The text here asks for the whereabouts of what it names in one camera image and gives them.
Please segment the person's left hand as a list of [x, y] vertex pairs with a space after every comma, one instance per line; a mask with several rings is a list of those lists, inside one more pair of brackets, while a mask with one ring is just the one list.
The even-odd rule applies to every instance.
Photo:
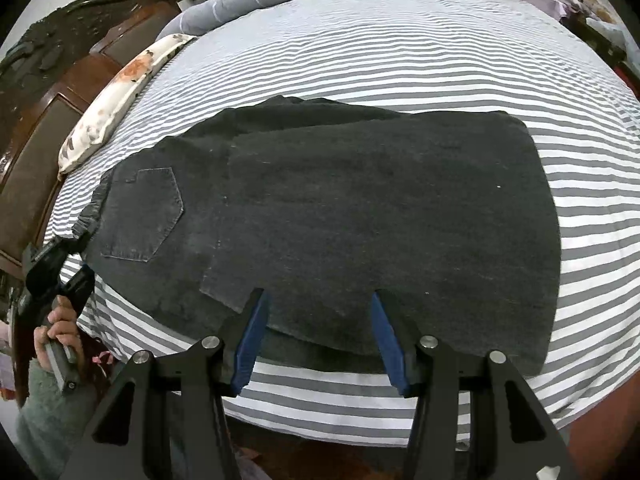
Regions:
[[64, 296], [57, 296], [47, 316], [49, 327], [41, 325], [34, 330], [36, 359], [43, 370], [50, 372], [52, 366], [46, 351], [48, 342], [58, 341], [74, 350], [79, 370], [85, 367], [84, 348], [77, 326], [77, 314], [72, 303]]

